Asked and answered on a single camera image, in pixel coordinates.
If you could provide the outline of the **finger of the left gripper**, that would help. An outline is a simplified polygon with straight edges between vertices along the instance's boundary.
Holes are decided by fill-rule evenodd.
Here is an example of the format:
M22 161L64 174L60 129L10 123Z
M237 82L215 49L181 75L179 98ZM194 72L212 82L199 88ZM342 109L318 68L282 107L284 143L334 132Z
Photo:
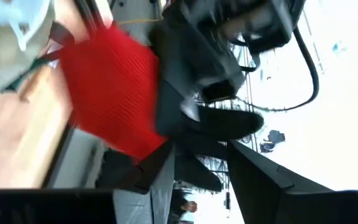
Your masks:
M159 134L178 134L200 121L198 105L192 96L183 97L168 82L158 86L156 107L156 130Z

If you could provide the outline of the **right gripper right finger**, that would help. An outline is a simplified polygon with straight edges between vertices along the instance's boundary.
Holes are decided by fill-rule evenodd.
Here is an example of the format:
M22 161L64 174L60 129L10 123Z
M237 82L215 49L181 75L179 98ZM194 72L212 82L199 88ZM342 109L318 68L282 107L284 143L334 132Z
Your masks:
M227 165L245 224L358 224L358 190L331 190L237 141Z

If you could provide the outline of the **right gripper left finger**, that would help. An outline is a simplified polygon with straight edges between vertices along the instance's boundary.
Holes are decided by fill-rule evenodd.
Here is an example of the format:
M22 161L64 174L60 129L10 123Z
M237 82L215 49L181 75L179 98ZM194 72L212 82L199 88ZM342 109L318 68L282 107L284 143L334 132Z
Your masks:
M166 224L173 144L106 189L0 189L0 224Z

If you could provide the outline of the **red black garden glove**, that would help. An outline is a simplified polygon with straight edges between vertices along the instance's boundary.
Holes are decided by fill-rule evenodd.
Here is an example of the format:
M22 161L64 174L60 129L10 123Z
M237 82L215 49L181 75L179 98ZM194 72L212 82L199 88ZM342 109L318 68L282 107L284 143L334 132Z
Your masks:
M94 186L144 193L151 187L171 190L177 177L190 176L220 190L219 178L198 157L225 159L223 142L256 132L263 117L199 107L199 121L181 114L172 138L158 135L157 63L149 48L114 26L61 49L74 123L110 145Z

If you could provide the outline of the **person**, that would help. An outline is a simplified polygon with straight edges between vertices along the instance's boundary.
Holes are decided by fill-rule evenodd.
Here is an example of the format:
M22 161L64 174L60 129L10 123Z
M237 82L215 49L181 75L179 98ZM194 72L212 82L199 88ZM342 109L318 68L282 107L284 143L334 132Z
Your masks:
M187 201L180 206L180 216L178 224L190 224L188 221L182 219L182 216L186 213L195 213L198 209L198 204L195 201Z

